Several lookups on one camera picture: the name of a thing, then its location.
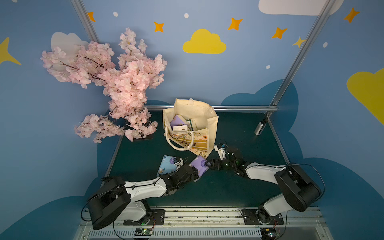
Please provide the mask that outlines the purple tissue pack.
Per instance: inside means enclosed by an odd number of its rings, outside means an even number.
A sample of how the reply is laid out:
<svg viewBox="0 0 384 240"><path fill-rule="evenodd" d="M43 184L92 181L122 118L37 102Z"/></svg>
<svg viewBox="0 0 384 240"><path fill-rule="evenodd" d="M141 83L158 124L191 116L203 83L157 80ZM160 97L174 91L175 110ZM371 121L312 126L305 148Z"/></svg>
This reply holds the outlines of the purple tissue pack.
<svg viewBox="0 0 384 240"><path fill-rule="evenodd" d="M208 162L206 159L204 159L202 156L196 157L190 164L190 167L196 168L198 171L198 178L194 180L194 182L197 182L202 175L204 175L209 167L206 165Z"/></svg>
<svg viewBox="0 0 384 240"><path fill-rule="evenodd" d="M181 115L175 115L172 121L170 122L171 128L174 126L186 126L188 122L181 116Z"/></svg>

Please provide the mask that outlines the light blue tissue pack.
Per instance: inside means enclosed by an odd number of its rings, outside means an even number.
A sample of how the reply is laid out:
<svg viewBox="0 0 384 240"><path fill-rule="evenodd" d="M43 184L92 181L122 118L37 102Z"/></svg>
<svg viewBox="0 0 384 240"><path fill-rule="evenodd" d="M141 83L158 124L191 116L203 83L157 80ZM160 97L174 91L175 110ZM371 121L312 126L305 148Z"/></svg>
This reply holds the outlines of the light blue tissue pack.
<svg viewBox="0 0 384 240"><path fill-rule="evenodd" d="M180 157L172 157L172 156L164 155L157 172L157 177L161 175L173 173L177 171L183 164L184 164L184 161Z"/></svg>

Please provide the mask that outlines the colourful cartoon tissue pack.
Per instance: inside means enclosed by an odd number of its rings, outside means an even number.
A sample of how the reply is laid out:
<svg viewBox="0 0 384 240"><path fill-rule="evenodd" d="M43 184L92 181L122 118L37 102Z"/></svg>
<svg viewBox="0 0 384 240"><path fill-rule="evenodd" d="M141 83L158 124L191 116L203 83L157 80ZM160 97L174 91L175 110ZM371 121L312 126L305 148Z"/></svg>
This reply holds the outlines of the colourful cartoon tissue pack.
<svg viewBox="0 0 384 240"><path fill-rule="evenodd" d="M189 132L190 129L187 125L177 125L177 126L173 126L173 131L174 132Z"/></svg>

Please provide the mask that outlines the cream canvas tote bag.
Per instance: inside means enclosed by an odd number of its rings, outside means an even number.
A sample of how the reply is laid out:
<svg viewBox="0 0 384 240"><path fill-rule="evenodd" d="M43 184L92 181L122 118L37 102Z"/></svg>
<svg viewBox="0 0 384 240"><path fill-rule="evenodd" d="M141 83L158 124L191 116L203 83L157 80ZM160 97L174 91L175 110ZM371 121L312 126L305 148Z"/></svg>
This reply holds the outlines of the cream canvas tote bag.
<svg viewBox="0 0 384 240"><path fill-rule="evenodd" d="M214 149L219 116L201 101L175 100L173 108L163 110L164 136L177 151L190 151L208 158Z"/></svg>

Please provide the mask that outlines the green white tissue pack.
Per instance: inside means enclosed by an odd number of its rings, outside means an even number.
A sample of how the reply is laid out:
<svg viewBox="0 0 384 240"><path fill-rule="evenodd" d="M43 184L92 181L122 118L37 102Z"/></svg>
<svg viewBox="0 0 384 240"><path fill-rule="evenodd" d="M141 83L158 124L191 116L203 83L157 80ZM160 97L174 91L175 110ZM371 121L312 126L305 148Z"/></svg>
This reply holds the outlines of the green white tissue pack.
<svg viewBox="0 0 384 240"><path fill-rule="evenodd" d="M195 126L195 122L193 119L189 119L187 120L187 124L188 124L188 127L191 131L195 131L196 130L196 126Z"/></svg>

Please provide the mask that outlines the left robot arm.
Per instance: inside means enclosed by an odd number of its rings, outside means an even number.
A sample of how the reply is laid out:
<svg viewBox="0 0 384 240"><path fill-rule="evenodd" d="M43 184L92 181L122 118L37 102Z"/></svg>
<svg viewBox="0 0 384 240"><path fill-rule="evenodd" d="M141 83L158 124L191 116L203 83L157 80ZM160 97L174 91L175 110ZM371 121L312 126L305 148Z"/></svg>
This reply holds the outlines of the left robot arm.
<svg viewBox="0 0 384 240"><path fill-rule="evenodd" d="M121 177L110 178L87 200L93 229L100 230L112 224L130 203L172 195L198 179L198 169L189 165L149 181L133 183Z"/></svg>

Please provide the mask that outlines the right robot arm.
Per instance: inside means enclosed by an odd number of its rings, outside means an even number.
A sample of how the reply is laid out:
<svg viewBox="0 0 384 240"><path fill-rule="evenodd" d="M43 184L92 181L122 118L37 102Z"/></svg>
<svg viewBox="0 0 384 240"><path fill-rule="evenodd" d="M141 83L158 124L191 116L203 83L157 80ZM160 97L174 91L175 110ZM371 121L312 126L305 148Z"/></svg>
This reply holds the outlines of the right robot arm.
<svg viewBox="0 0 384 240"><path fill-rule="evenodd" d="M270 198L258 207L257 214L262 223L290 210L304 212L324 195L324 191L301 168L300 164L272 166L250 163L234 153L228 153L225 158L209 160L203 166L218 171L232 170L245 179L261 180L277 185L281 194Z"/></svg>

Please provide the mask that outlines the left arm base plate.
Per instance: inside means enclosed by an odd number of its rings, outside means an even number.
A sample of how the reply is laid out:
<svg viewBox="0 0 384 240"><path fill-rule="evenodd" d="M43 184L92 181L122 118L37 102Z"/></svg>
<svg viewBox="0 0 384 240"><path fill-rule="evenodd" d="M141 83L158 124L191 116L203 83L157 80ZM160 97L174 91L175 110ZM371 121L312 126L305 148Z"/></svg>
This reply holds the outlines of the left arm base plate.
<svg viewBox="0 0 384 240"><path fill-rule="evenodd" d="M165 220L165 210L152 210L150 213L146 213L140 220L124 220L124 226L163 226Z"/></svg>

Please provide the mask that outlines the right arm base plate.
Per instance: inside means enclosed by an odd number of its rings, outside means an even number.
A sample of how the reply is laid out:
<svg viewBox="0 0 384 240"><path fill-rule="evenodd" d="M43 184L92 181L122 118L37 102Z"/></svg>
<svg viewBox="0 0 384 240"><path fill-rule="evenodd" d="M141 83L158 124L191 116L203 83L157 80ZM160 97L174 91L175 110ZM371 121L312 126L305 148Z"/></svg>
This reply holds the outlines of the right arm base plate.
<svg viewBox="0 0 384 240"><path fill-rule="evenodd" d="M263 209L241 209L240 213L245 225L283 225L285 223L282 214L272 217Z"/></svg>

